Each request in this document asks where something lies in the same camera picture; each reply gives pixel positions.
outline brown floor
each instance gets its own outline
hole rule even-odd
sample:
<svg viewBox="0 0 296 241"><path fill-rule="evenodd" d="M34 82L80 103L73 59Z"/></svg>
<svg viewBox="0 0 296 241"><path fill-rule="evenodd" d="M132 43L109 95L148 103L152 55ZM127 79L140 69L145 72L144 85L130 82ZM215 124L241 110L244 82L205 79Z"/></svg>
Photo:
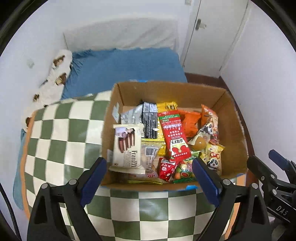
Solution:
<svg viewBox="0 0 296 241"><path fill-rule="evenodd" d="M204 76L204 75L199 75L199 74L190 74L190 73L185 73L185 76L187 78L188 83L205 84L205 85L224 88L224 89L228 90L228 92L231 94L231 92L229 91L226 83L224 82L224 80L222 79L221 76L219 78L214 78L214 77L209 77L209 76ZM247 141L249 156L252 156L255 153L254 153L253 144L252 144L252 141L251 141L251 137L250 137L246 122L244 121L244 117L242 116L242 113L241 113L237 103L235 102L235 100L234 100L234 103L235 103L236 109L238 111L239 117L241 119L242 126L244 128L244 134L245 134L246 141ZM248 170L247 171L247 177L246 177L246 186L248 186L249 184L251 184L253 182L258 183L258 180Z"/></svg>

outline orange snack bag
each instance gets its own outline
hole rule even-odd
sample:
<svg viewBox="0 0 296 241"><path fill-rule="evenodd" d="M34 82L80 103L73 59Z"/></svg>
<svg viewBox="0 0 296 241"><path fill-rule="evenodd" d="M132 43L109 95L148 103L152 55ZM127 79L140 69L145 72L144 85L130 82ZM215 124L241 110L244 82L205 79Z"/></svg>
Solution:
<svg viewBox="0 0 296 241"><path fill-rule="evenodd" d="M182 121L182 126L186 137L194 137L198 132L197 122L201 117L198 112L188 112L184 110L178 110Z"/></svg>
<svg viewBox="0 0 296 241"><path fill-rule="evenodd" d="M209 119L211 117L213 117L213 116L216 116L217 119L218 119L218 116L217 116L215 111L211 110L210 108L208 108L207 106L202 104L202 122L201 122L201 125L204 126L206 123L209 122Z"/></svg>

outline red ketchup-style package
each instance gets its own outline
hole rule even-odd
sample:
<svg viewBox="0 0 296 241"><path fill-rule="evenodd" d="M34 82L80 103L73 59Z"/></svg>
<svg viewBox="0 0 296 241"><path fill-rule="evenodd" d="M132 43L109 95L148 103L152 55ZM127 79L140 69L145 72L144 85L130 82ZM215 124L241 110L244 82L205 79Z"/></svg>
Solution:
<svg viewBox="0 0 296 241"><path fill-rule="evenodd" d="M177 110L164 111L158 113L158 118L170 156L176 162L191 157L179 112Z"/></svg>
<svg viewBox="0 0 296 241"><path fill-rule="evenodd" d="M168 182L170 177L174 174L178 164L175 160L168 160L164 157L160 157L159 162L159 178Z"/></svg>

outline open cardboard box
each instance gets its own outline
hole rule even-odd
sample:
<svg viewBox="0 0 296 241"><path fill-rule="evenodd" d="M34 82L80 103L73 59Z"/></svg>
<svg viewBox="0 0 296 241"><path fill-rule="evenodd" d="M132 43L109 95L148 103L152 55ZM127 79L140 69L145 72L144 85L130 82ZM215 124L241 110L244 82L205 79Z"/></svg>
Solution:
<svg viewBox="0 0 296 241"><path fill-rule="evenodd" d="M102 132L102 155L107 158L108 150L113 150L113 124L115 118L127 107L137 106L140 101L161 103L175 101L178 108L200 109L201 104L213 109L218 117L220 144L225 146L221 154L222 178L234 178L247 170L247 147L236 113L234 102L229 93L222 88L207 85L171 82L122 82L115 84L110 105L106 110ZM184 190L187 186L199 186L198 182L158 184L124 184L117 182L116 172L107 171L101 185L108 188L133 191Z"/></svg>

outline blue gripper pad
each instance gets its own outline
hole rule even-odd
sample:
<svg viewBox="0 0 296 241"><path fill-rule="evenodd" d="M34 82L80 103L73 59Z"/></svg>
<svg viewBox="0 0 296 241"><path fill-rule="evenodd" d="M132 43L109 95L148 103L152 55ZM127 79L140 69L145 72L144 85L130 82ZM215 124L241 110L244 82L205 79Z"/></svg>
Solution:
<svg viewBox="0 0 296 241"><path fill-rule="evenodd" d="M196 159L194 159L192 162L192 171L209 203L213 204L215 207L218 207L220 203L218 188L215 186L210 176L206 173L204 168Z"/></svg>
<svg viewBox="0 0 296 241"><path fill-rule="evenodd" d="M275 150L271 150L268 153L269 159L271 159L275 164L279 166L280 169L283 171L289 167L288 160L284 158L281 154L279 154Z"/></svg>
<svg viewBox="0 0 296 241"><path fill-rule="evenodd" d="M106 171L106 160L104 158L98 158L91 169L82 173L78 180L81 184L78 186L78 189L80 191L80 205L82 207L85 207L86 204L92 201Z"/></svg>

